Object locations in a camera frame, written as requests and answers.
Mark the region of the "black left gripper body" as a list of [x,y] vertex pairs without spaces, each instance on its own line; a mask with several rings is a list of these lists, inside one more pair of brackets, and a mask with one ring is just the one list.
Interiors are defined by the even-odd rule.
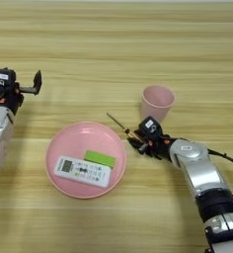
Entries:
[[16,83],[13,89],[0,88],[0,107],[5,107],[16,115],[24,102],[24,93],[34,94],[34,87],[21,87]]

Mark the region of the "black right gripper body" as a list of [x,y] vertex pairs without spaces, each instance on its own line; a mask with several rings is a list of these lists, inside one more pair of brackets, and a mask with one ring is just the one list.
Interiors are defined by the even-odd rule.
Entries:
[[143,143],[138,148],[140,154],[146,154],[159,160],[170,161],[172,138],[167,134],[150,133],[142,137]]

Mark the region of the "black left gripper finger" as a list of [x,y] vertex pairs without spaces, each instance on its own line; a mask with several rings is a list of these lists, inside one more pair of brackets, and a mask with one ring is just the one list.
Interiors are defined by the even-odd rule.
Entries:
[[42,84],[41,72],[38,71],[34,78],[34,94],[37,95],[39,93],[40,87]]

